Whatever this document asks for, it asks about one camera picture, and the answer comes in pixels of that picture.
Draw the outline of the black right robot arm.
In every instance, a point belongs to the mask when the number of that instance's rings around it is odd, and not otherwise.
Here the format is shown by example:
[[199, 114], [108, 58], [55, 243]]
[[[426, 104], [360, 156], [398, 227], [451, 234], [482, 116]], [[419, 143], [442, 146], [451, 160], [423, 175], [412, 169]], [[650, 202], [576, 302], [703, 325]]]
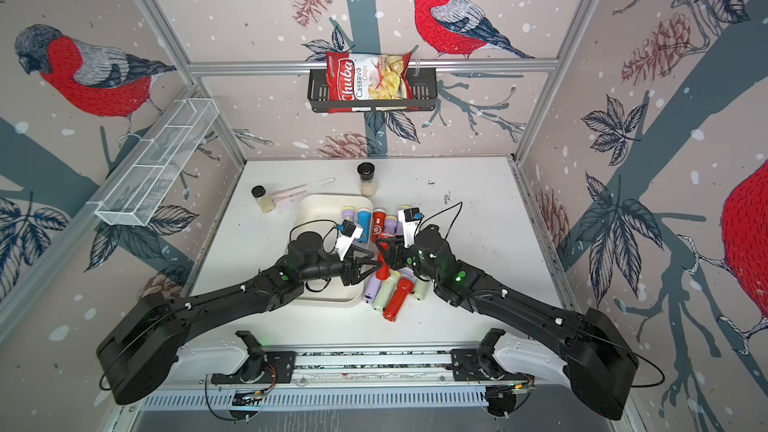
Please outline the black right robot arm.
[[434, 225], [416, 233], [409, 246], [402, 236], [375, 244], [387, 266], [407, 266], [430, 279], [449, 305], [492, 317], [548, 348], [564, 362], [565, 384], [584, 405], [611, 420], [622, 417], [639, 359], [607, 315], [551, 306], [502, 284], [457, 259]]

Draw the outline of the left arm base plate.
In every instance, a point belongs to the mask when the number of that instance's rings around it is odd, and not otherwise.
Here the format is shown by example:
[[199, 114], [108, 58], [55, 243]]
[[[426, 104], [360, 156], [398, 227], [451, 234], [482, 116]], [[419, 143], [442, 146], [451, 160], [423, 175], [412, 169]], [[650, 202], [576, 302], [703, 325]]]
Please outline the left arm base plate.
[[245, 362], [230, 374], [213, 374], [213, 385], [251, 385], [264, 387], [288, 384], [292, 380], [297, 354], [293, 351], [266, 351], [250, 354]]

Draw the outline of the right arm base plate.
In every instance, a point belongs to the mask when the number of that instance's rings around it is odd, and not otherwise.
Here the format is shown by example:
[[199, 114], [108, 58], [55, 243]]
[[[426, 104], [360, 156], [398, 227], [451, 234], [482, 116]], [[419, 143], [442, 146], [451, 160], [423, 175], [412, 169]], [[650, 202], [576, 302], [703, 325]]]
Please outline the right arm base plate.
[[476, 349], [452, 349], [446, 369], [456, 381], [518, 381], [531, 385], [530, 375], [504, 370], [488, 353]]

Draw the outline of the blue flashlight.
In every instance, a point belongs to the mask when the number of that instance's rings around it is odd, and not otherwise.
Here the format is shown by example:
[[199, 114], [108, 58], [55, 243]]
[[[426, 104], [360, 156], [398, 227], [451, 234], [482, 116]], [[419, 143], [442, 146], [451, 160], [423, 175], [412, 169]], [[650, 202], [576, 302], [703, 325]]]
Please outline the blue flashlight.
[[358, 242], [361, 244], [367, 244], [369, 241], [371, 216], [372, 211], [370, 208], [360, 208], [357, 210], [357, 223], [362, 228], [361, 236], [358, 239]]

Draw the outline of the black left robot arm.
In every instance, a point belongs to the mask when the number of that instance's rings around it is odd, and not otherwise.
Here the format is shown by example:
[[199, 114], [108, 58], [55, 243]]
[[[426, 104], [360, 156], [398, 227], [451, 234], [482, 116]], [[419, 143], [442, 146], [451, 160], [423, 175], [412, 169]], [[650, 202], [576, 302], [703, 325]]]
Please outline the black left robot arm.
[[352, 245], [340, 255], [323, 245], [320, 234], [303, 232], [273, 266], [244, 282], [178, 299], [160, 292], [141, 298], [96, 349], [103, 370], [99, 387], [119, 405], [134, 403], [165, 381], [178, 349], [197, 336], [284, 307], [309, 281], [338, 277], [345, 286], [356, 285], [382, 266], [362, 247]]

